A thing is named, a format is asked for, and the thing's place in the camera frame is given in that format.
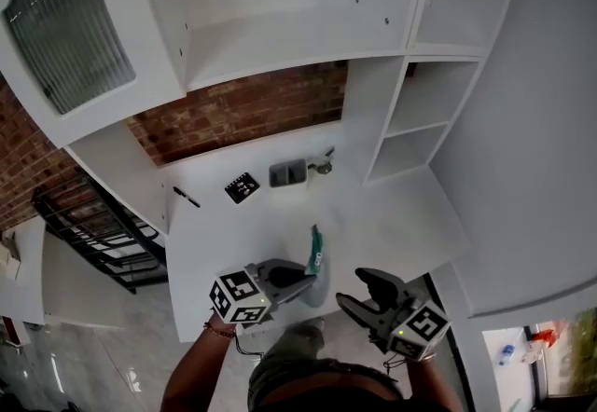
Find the brick wall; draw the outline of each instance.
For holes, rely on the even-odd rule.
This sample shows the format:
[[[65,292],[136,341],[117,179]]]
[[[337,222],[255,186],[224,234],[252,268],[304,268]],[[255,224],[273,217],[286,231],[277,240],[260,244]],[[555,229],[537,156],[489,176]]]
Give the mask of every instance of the brick wall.
[[[0,231],[36,216],[31,196],[80,171],[31,120],[0,75]]]
[[[339,120],[347,62],[249,76],[190,92],[127,122],[158,164]]]

